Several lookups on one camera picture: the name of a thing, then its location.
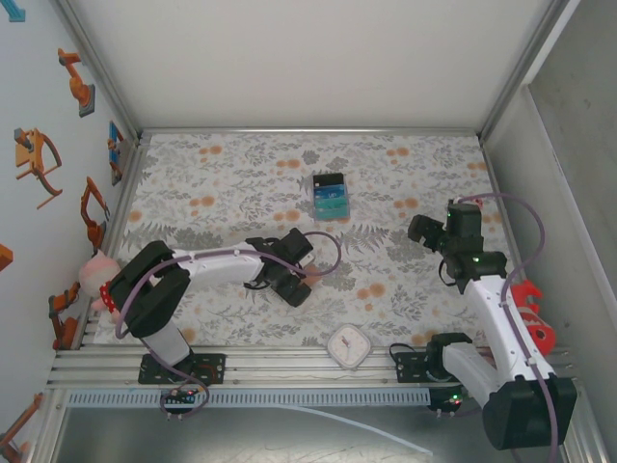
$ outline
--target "pink plush toy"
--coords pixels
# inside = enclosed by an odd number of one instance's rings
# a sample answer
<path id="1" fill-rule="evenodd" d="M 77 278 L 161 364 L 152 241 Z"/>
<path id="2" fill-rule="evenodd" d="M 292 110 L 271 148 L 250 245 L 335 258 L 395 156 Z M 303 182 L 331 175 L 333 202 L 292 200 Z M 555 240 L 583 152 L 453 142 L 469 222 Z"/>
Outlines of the pink plush toy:
<path id="1" fill-rule="evenodd" d="M 90 297 L 96 298 L 92 308 L 97 312 L 108 309 L 114 322 L 118 321 L 120 312 L 107 292 L 107 284 L 120 273 L 120 270 L 118 263 L 100 250 L 79 269 L 81 288 Z"/>

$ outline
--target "white cable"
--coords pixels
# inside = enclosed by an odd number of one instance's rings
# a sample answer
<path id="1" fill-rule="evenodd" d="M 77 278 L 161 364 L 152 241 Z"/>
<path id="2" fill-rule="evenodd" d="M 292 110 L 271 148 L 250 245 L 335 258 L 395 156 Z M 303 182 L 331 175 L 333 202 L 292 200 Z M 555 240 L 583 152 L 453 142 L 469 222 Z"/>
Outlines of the white cable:
<path id="1" fill-rule="evenodd" d="M 324 418 L 329 418 L 330 420 L 335 420 L 337 422 L 344 422 L 345 424 L 351 424 L 352 426 L 359 427 L 360 429 L 364 429 L 366 431 L 374 432 L 375 434 L 379 434 L 391 441 L 394 441 L 402 446 L 407 447 L 408 449 L 413 449 L 419 451 L 421 453 L 425 453 L 427 455 L 433 456 L 433 452 L 431 450 L 425 449 L 423 447 L 417 446 L 416 444 L 412 444 L 405 439 L 401 439 L 400 437 L 396 437 L 393 434 L 390 434 L 386 431 L 378 429 L 373 426 L 369 426 L 368 424 L 364 424 L 363 422 L 354 422 L 353 420 L 347 420 L 346 418 L 342 418 L 338 415 L 333 415 L 332 413 L 322 412 L 321 410 L 313 410 L 312 408 L 306 407 L 294 407 L 292 405 L 273 405 L 274 408 L 282 408 L 284 410 L 293 410 L 295 412 L 304 412 L 311 413 L 313 415 L 317 415 Z"/>

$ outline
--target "floral tablecloth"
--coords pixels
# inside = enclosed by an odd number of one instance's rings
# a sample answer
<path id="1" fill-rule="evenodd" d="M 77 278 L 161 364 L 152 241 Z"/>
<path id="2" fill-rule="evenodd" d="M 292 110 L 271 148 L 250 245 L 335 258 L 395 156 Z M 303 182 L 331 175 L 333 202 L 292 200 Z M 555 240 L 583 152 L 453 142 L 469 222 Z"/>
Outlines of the floral tablecloth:
<path id="1" fill-rule="evenodd" d="M 311 176 L 327 172 L 345 174 L 349 220 L 311 218 Z M 121 263 L 156 239 L 198 250 L 281 237 L 292 227 L 329 232 L 342 244 L 342 264 L 311 282 L 298 308 L 271 289 L 191 286 L 174 321 L 192 344 L 325 345 L 343 323 L 360 327 L 374 345 L 423 345 L 443 331 L 484 340 L 465 298 L 440 281 L 440 256 L 407 238 L 415 214 L 444 221 L 449 199 L 492 190 L 474 137 L 159 134 L 139 175 Z M 493 202 L 483 204 L 483 233 L 485 249 L 509 254 Z M 327 238 L 311 242 L 315 265 L 326 269 L 335 247 Z M 94 342 L 118 342 L 108 313 Z"/>

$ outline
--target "white backdrop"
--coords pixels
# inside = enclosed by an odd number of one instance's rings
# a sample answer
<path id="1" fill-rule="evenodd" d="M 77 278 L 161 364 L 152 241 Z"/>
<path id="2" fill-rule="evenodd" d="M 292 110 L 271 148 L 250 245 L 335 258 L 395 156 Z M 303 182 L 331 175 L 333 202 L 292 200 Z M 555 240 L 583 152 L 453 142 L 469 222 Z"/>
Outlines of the white backdrop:
<path id="1" fill-rule="evenodd" d="M 86 176 L 93 178 L 112 214 L 121 184 L 112 187 L 107 136 L 112 112 L 97 89 L 95 111 L 80 119 L 68 88 L 69 75 L 58 63 L 58 48 L 75 51 L 51 5 L 20 0 L 26 22 L 9 23 L 0 11 L 0 243 L 13 250 L 14 262 L 0 272 L 0 432 L 3 432 L 44 387 L 54 357 L 47 298 L 77 280 L 90 258 L 92 244 L 80 216 Z M 84 82 L 88 70 L 75 68 Z M 34 127 L 56 146 L 63 165 L 47 176 L 63 193 L 37 210 L 48 197 L 29 175 L 15 179 L 13 130 Z M 51 154 L 43 161 L 51 167 Z M 103 220 L 92 200 L 91 217 Z M 87 297 L 78 304 L 83 307 Z"/>
<path id="2" fill-rule="evenodd" d="M 549 0 L 73 0 L 143 127 L 484 122 Z"/>

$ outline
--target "white timer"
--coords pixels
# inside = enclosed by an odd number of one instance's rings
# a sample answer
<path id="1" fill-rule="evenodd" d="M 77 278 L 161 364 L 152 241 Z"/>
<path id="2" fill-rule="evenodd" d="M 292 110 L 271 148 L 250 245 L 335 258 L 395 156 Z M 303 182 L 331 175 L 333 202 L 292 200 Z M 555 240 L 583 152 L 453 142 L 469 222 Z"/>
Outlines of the white timer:
<path id="1" fill-rule="evenodd" d="M 328 353 L 345 369 L 356 369 L 370 353 L 370 340 L 354 325 L 343 325 L 328 341 Z"/>

